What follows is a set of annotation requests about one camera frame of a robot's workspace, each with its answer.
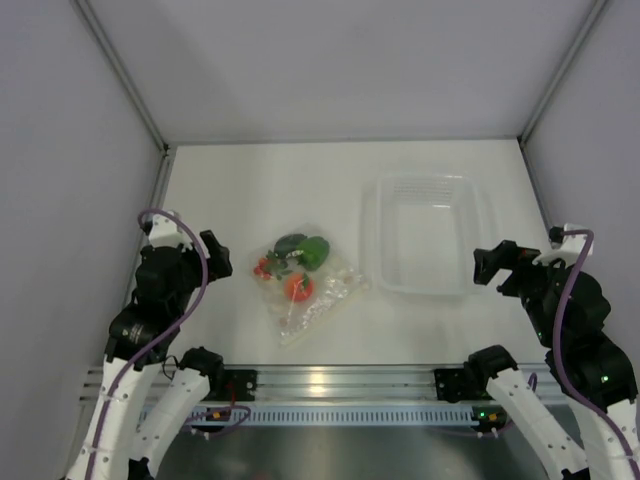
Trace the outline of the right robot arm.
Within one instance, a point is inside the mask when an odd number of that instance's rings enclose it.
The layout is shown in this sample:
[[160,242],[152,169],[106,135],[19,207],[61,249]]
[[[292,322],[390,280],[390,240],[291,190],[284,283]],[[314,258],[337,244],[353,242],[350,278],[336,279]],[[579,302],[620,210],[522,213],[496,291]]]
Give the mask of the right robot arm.
[[523,434],[550,479],[636,479],[638,388],[629,357],[603,331],[611,311],[597,280],[583,272],[594,234],[555,227],[546,252],[504,240],[473,253],[473,281],[509,273],[497,291],[520,300],[545,362],[578,423],[576,445],[543,405],[509,352],[500,345],[472,353],[463,369],[475,395],[499,403]]

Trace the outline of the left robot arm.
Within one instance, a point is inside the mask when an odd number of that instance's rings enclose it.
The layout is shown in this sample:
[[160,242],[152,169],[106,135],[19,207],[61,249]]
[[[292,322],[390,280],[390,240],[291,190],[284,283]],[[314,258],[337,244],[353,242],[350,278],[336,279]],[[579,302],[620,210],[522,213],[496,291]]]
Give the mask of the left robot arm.
[[177,235],[141,251],[130,302],[109,327],[103,377],[89,428],[69,479],[153,479],[188,415],[226,386],[222,356],[189,349],[161,399],[141,415],[153,382],[180,332],[178,320],[193,311],[205,287],[231,276],[228,248],[201,232],[202,246]]

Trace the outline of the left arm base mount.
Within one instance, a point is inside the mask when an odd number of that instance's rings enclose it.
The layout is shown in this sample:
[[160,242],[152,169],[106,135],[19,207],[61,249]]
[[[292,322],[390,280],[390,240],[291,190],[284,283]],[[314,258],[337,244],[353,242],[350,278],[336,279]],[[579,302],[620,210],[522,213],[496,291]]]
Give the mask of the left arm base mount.
[[257,389],[258,371],[254,369],[222,368],[210,381],[206,402],[253,402]]

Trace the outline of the clear zip top bag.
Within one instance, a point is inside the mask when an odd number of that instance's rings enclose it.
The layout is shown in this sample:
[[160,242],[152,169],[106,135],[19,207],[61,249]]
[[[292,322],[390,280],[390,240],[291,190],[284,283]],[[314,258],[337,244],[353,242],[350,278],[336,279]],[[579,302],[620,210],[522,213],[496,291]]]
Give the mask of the clear zip top bag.
[[301,340],[369,289],[367,277],[316,224],[270,239],[251,252],[248,267],[281,346]]

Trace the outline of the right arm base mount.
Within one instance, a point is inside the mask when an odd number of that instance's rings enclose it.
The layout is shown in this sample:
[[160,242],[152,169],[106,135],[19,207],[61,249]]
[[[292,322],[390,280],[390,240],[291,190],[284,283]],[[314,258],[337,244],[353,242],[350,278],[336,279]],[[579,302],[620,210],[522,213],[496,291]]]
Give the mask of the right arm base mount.
[[440,401],[457,403],[461,401],[489,400],[477,375],[465,368],[439,368],[434,370],[436,395]]

